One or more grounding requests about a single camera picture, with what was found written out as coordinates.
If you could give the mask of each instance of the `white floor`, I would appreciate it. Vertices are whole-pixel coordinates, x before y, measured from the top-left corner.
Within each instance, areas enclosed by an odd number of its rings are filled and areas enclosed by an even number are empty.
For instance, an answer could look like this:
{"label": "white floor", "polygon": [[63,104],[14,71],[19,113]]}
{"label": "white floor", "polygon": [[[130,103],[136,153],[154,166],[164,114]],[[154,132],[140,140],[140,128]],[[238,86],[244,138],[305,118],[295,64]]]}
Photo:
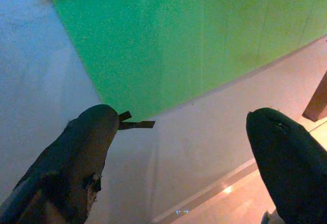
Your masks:
{"label": "white floor", "polygon": [[[302,117],[299,122],[327,150],[327,118],[311,122]],[[272,213],[275,205],[256,170],[189,213],[181,210],[173,224],[260,224],[266,210]]]}

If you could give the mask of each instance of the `green panel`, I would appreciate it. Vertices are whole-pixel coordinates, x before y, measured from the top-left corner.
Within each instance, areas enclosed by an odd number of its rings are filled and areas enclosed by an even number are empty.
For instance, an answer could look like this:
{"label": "green panel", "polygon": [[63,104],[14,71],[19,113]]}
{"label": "green panel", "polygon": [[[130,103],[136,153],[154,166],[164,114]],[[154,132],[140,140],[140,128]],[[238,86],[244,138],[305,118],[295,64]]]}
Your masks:
{"label": "green panel", "polygon": [[326,0],[53,0],[101,100],[146,119],[326,34]]}
{"label": "green panel", "polygon": [[321,32],[327,33],[327,0],[315,0],[303,31],[300,46],[315,40]]}
{"label": "green panel", "polygon": [[[270,0],[259,52],[259,64],[268,63],[299,47],[315,0]],[[323,29],[316,39],[324,34]]]}

